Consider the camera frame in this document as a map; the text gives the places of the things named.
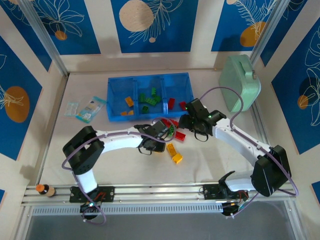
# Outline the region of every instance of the yellow lego brick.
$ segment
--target yellow lego brick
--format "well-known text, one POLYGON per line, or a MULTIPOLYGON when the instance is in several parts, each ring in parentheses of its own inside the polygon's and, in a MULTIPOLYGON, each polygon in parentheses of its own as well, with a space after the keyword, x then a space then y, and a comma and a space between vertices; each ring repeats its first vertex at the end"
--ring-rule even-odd
POLYGON ((178 164, 181 162, 183 158, 184 157, 180 153, 177 153, 176 155, 173 156, 172 160, 175 162, 175 164, 178 164))
POLYGON ((126 101, 126 104, 128 104, 129 107, 132 107, 134 105, 134 101, 132 101, 131 97, 126 97, 124 99, 126 101))
POLYGON ((168 150, 168 152, 172 158, 177 154, 176 149, 172 143, 168 143, 166 145, 166 149, 168 150))

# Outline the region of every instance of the white wall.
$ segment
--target white wall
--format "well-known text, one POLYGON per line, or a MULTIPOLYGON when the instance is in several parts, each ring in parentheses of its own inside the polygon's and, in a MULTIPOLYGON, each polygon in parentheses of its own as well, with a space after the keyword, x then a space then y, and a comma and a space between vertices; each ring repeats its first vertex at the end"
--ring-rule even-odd
POLYGON ((122 54, 111 1, 85 0, 101 54, 61 58, 70 72, 222 69, 229 55, 239 53, 211 52, 224 1, 199 0, 190 52, 122 54))
POLYGON ((271 81, 319 17, 319 0, 308 0, 266 68, 260 60, 255 67, 262 82, 258 103, 267 135, 272 144, 279 144, 286 150, 292 178, 300 193, 297 199, 311 239, 320 238, 320 205, 311 187, 312 183, 320 181, 320 145, 298 154, 271 81))
POLYGON ((0 238, 7 240, 12 234, 26 186, 38 173, 35 166, 48 141, 48 122, 62 76, 53 64, 49 72, 45 70, 1 7, 0 23, 0 36, 42 85, 19 159, 14 161, 0 154, 0 189, 6 192, 0 209, 0 238))

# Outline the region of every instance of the green plastic box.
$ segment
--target green plastic box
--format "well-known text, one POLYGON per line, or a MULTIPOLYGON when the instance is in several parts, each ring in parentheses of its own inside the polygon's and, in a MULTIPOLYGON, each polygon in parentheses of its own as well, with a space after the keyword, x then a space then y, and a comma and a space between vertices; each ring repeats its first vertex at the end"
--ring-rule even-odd
MULTIPOLYGON (((247 111, 261 91, 261 83, 247 55, 229 56, 219 78, 220 87, 229 87, 243 99, 243 110, 247 111)), ((221 89, 225 104, 232 113, 241 107, 239 97, 228 89, 221 89)))

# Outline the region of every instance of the blue plastic container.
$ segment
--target blue plastic container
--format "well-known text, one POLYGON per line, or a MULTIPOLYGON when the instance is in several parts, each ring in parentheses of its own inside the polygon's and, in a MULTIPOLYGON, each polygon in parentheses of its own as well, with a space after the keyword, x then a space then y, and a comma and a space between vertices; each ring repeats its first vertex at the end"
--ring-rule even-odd
POLYGON ((186 114, 179 105, 181 102, 190 102, 194 99, 189 74, 174 73, 145 76, 111 77, 108 80, 106 110, 110 122, 133 121, 139 119, 153 119, 156 117, 180 117, 186 114), (148 103, 139 103, 139 94, 152 98, 151 88, 156 89, 156 95, 161 102, 152 106, 148 103), (125 98, 131 97, 133 107, 129 107, 125 98), (168 110, 168 100, 175 99, 174 107, 168 110), (143 114, 143 106, 149 107, 149 113, 143 114), (134 115, 121 116, 122 112, 133 110, 134 115))

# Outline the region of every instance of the purple cable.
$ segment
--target purple cable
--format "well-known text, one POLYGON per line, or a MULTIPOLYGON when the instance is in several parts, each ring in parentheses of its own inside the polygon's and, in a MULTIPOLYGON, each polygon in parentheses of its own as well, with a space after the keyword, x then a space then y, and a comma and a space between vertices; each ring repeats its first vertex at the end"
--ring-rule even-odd
MULTIPOLYGON (((107 138, 107 137, 112 137, 112 136, 119 136, 119 135, 137 135, 137 136, 145 136, 145 137, 148 137, 152 140, 155 140, 157 142, 160 142, 160 143, 168 143, 170 141, 172 141, 175 136, 176 136, 176 126, 174 125, 174 123, 166 118, 166 117, 156 117, 155 119, 153 119, 151 121, 151 123, 153 123, 156 119, 166 119, 167 121, 169 121, 169 123, 171 123, 171 125, 173 126, 174 128, 174 131, 173 131, 173 135, 172 137, 169 139, 169 140, 160 140, 160 139, 157 139, 153 136, 150 136, 148 134, 145 134, 145 133, 140 133, 140 132, 127 132, 127 131, 121 131, 121 132, 112 132, 112 133, 107 133, 107 134, 102 134, 102 135, 99 135, 99 136, 95 136, 91 139, 89 139, 88 141, 84 142, 83 144, 81 144, 80 146, 78 146, 63 162, 62 162, 62 165, 61 167, 65 170, 69 170, 72 172, 72 175, 75 179, 75 182, 77 183, 80 191, 82 192, 82 194, 86 197, 86 199, 88 199, 89 202, 91 202, 95 208, 101 213, 102 217, 103 217, 103 222, 91 222, 91 221, 86 221, 87 223, 89 224, 92 224, 92 225, 97 225, 97 226, 102 226, 104 225, 106 222, 107 222, 107 217, 105 215, 105 213, 101 210, 101 208, 86 194, 86 192, 84 191, 83 187, 81 186, 77 176, 75 175, 75 173, 72 171, 72 168, 71 167, 66 167, 66 163, 77 153, 80 151, 80 149, 82 149, 84 146, 90 144, 91 142, 93 142, 94 140, 97 140, 97 139, 102 139, 102 138, 107 138)), ((82 218, 85 219, 85 212, 82 213, 82 218)))
MULTIPOLYGON (((289 192, 289 191, 286 191, 286 190, 283 190, 283 189, 278 189, 279 191, 283 192, 283 193, 286 193, 286 194, 289 194, 291 196, 298 196, 299 195, 299 191, 298 191, 298 188, 295 184, 295 182, 292 180, 292 178, 290 177, 290 175, 287 173, 287 171, 285 170, 285 168, 277 161, 277 159, 272 156, 272 154, 270 154, 267 150, 265 150, 263 147, 259 147, 259 144, 257 144, 255 141, 251 140, 249 137, 247 137, 246 135, 242 134, 241 132, 239 132, 235 127, 234 127, 234 119, 242 112, 242 109, 244 108, 244 100, 242 99, 242 97, 240 96, 239 93, 237 93, 235 90, 233 90, 232 88, 230 87, 226 87, 226 86, 216 86, 216 87, 213 87, 213 88, 210 88, 208 91, 206 91, 200 98, 199 100, 203 99, 209 92, 215 90, 215 89, 227 89, 227 90, 230 90, 232 92, 234 92, 238 98, 240 99, 241 101, 241 107, 240 107, 240 110, 238 112, 235 113, 235 115, 230 119, 230 127, 231 129, 236 133, 238 134, 240 137, 242 137, 243 139, 247 140, 248 142, 250 142, 251 144, 253 144, 255 147, 257 147, 259 150, 261 150, 262 152, 264 152, 278 167, 279 169, 282 171, 282 173, 285 175, 285 177, 288 179, 288 181, 291 183, 292 187, 293 187, 293 190, 294 190, 294 193, 293 192, 289 192)), ((240 213, 244 208, 246 208, 252 201, 254 198, 256 198, 256 196, 258 195, 259 193, 257 193, 249 202, 248 204, 246 204, 240 211, 238 211, 237 213, 235 213, 233 215, 236 216, 238 213, 240 213)))

